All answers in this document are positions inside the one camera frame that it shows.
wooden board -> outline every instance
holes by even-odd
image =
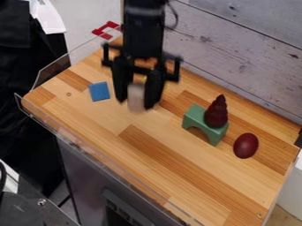
[[[302,49],[299,0],[189,0],[190,5]]]
[[[167,51],[183,56],[191,71],[302,124],[302,50],[186,4],[173,5],[179,24],[165,34]],[[174,21],[169,11],[167,20]]]
[[[299,126],[186,69],[179,84],[167,85],[160,106],[133,114],[114,98],[110,69],[101,66],[101,56],[96,51],[37,87],[23,106],[64,136],[74,136],[90,155],[191,225],[198,223],[173,205],[205,225],[261,225],[298,153],[292,144]],[[112,97],[92,102],[87,85],[100,81],[108,82]],[[229,104],[230,129],[212,147],[181,123],[191,104],[207,107],[219,94]],[[244,132],[255,133],[260,148],[253,158],[240,160],[232,145]]]

dark red cone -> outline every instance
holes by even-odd
[[[227,104],[223,94],[219,95],[208,107],[204,119],[207,126],[213,128],[220,128],[228,123]]]

wooden tabletop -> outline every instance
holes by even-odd
[[[170,203],[205,225],[261,225],[298,154],[293,143],[299,126],[185,69],[179,84],[167,85],[158,107],[134,114],[116,100],[111,71],[101,66],[101,57],[100,49],[27,94],[25,100],[38,110],[26,101],[23,106],[84,140],[94,148],[80,143],[88,153],[184,221],[189,220]],[[92,102],[87,86],[102,81],[108,82],[111,99]],[[227,99],[230,128],[212,147],[200,132],[181,127],[182,116],[194,103],[206,108],[219,94]],[[53,129],[66,132],[55,124]],[[260,148],[241,160],[232,145],[245,132],[257,135]]]

red oval object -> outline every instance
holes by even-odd
[[[256,153],[258,146],[259,141],[255,135],[244,133],[236,139],[233,150],[238,158],[247,159]]]

black jacket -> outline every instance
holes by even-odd
[[[19,110],[14,93],[28,93],[38,71],[66,52],[64,35],[46,35],[29,2],[0,3],[0,158],[41,186],[58,172],[57,144]]]

